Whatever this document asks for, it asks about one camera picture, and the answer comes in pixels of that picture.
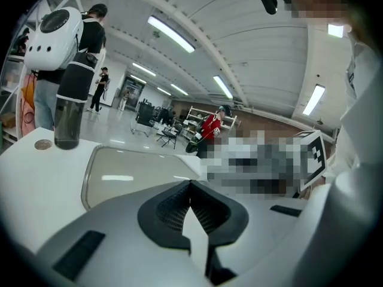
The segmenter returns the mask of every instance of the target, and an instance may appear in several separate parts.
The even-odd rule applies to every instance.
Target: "dark pants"
[[[203,139],[198,143],[198,152],[196,154],[199,158],[208,158],[208,151],[213,147],[214,139]]]
[[[100,99],[103,92],[103,89],[97,88],[95,91],[95,95],[92,97],[92,104],[90,105],[90,108],[93,108],[96,105],[96,112],[99,111]]]

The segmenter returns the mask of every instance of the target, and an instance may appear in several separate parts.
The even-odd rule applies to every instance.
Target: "fluorescent light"
[[[213,77],[213,79],[215,79],[215,82],[217,82],[217,84],[221,87],[221,89],[225,93],[226,97],[228,97],[229,99],[233,99],[233,95],[227,89],[226,85],[222,82],[221,77],[216,75],[215,77]]]
[[[144,67],[142,67],[142,66],[139,66],[139,65],[136,64],[136,63],[133,63],[133,66],[134,66],[134,67],[137,67],[137,68],[140,68],[141,70],[147,72],[148,74],[151,74],[151,75],[154,76],[154,77],[156,76],[156,74],[155,74],[154,72],[151,72],[150,70],[148,70],[148,69],[146,69],[146,68],[144,68]]]
[[[140,82],[143,82],[144,84],[146,84],[146,81],[140,79],[140,78],[137,78],[135,77],[134,75],[130,75],[132,78],[136,79],[137,81],[140,81]]]
[[[174,31],[172,28],[170,28],[157,18],[150,16],[148,22],[155,28],[158,28],[158,30],[160,30],[161,32],[167,34],[168,37],[173,39],[187,52],[192,53],[194,51],[194,47],[191,44],[189,44],[180,34],[178,34],[176,31]]]
[[[103,175],[101,176],[102,181],[132,181],[133,176],[130,175]]]
[[[305,115],[308,116],[309,114],[311,114],[312,110],[321,99],[321,96],[324,93],[324,91],[325,91],[325,88],[323,86],[320,86],[320,85],[315,86],[314,92],[312,93],[309,103],[307,103],[306,108],[303,111]]]
[[[180,91],[181,93],[183,93],[185,96],[188,96],[188,94],[186,92],[184,92],[182,89],[180,89],[178,86],[174,85],[174,84],[171,84],[172,87],[174,87],[175,89],[177,89],[178,91]]]
[[[119,144],[125,144],[125,141],[115,141],[114,139],[111,139],[110,141],[118,142]]]
[[[329,34],[336,37],[343,37],[343,26],[329,25]]]
[[[157,87],[157,89],[160,90],[160,91],[162,91],[163,93],[166,93],[166,94],[168,94],[168,95],[171,96],[171,94],[169,94],[167,91],[164,91],[164,89],[161,89],[160,87]]]
[[[190,179],[190,178],[185,178],[184,176],[173,176],[173,178],[176,178],[176,179]]]

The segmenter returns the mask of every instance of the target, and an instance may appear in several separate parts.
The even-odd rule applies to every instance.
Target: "red jacket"
[[[214,129],[217,129],[218,132],[220,132],[221,120],[217,118],[217,115],[210,115],[202,125],[202,137],[206,139],[213,139]]]

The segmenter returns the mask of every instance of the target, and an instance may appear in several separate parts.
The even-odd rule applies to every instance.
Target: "black t-shirt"
[[[88,48],[87,52],[98,54],[101,51],[105,37],[105,30],[98,22],[84,22],[83,35],[78,46],[78,50]],[[55,71],[39,71],[37,80],[47,80],[52,83],[60,84],[65,69]]]
[[[101,79],[100,79],[100,82],[108,82],[108,80],[109,80],[109,75],[103,74]],[[104,90],[104,87],[105,87],[104,84],[98,84],[97,90]]]

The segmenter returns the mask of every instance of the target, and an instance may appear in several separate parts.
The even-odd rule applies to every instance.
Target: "wall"
[[[169,96],[149,85],[144,86],[138,102],[141,102],[144,99],[147,99],[154,106],[162,106],[164,101],[168,101],[170,103]]]
[[[218,109],[218,106],[200,104],[200,103],[190,103],[182,101],[172,102],[175,111],[175,115],[179,116],[183,109],[189,110],[191,106],[196,109],[201,109],[203,111],[214,112]],[[271,120],[265,117],[254,115],[248,112],[232,110],[233,117],[237,116],[238,120],[241,122],[241,125],[237,128],[236,135],[237,137],[250,137],[251,131],[263,130],[265,131],[265,138],[278,138],[278,137],[292,137],[293,135],[302,132],[302,129],[293,127],[289,124]],[[324,147],[326,149],[327,157],[330,156],[332,144],[324,142]]]
[[[120,63],[116,62],[114,60],[111,60],[108,56],[105,58],[104,64],[102,67],[107,67],[108,68],[108,73],[109,73],[109,79],[110,79],[110,84],[109,84],[109,89],[107,93],[107,99],[104,101],[103,98],[101,97],[100,103],[105,104],[105,105],[112,105],[113,98],[115,95],[115,91],[117,88],[121,87],[124,79],[125,79],[125,71],[127,66]],[[94,82],[96,81],[97,78],[99,78],[99,74],[101,73],[100,69],[97,69],[96,75],[93,78],[92,85],[89,90],[89,94],[94,95],[96,91],[96,84]]]

